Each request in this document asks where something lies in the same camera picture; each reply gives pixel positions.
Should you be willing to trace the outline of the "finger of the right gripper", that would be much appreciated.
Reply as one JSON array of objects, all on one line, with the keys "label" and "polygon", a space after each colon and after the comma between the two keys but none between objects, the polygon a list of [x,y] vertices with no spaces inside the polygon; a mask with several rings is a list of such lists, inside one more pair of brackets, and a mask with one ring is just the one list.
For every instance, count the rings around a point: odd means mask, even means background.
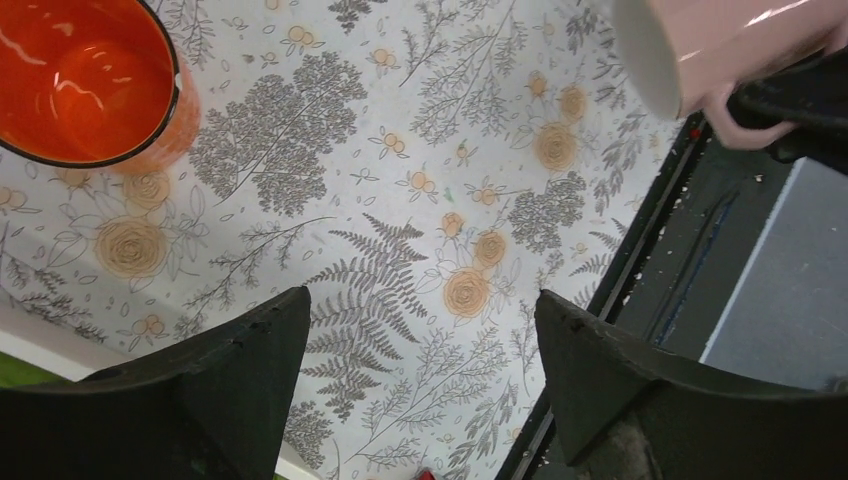
[{"label": "finger of the right gripper", "polygon": [[810,158],[847,173],[847,50],[815,54],[769,77],[746,82],[730,97],[741,126],[764,129],[788,121],[796,127],[764,148],[775,161]]}]

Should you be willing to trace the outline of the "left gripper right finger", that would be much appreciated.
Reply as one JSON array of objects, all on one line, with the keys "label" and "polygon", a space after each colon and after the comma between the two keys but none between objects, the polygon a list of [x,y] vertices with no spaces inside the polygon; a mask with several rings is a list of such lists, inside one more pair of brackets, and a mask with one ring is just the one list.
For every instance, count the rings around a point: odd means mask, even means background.
[{"label": "left gripper right finger", "polygon": [[546,391],[581,479],[843,479],[847,396],[722,371],[545,290]]}]

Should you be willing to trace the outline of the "light pink mug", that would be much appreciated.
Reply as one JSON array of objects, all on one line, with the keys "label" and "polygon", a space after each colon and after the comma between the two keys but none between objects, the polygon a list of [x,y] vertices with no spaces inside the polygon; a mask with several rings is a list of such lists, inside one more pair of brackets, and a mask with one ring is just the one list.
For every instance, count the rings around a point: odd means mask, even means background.
[{"label": "light pink mug", "polygon": [[615,1],[621,64],[643,104],[663,119],[704,114],[727,148],[756,150],[796,129],[740,126],[727,102],[745,81],[847,44],[844,1]]}]

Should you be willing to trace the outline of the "orange mug black rim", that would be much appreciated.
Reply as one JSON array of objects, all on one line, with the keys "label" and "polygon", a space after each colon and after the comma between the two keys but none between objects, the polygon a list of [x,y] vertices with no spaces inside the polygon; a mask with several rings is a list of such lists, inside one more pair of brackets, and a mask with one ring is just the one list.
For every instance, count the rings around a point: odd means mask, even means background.
[{"label": "orange mug black rim", "polygon": [[3,149],[148,173],[185,155],[200,121],[191,72],[145,2],[2,2]]}]

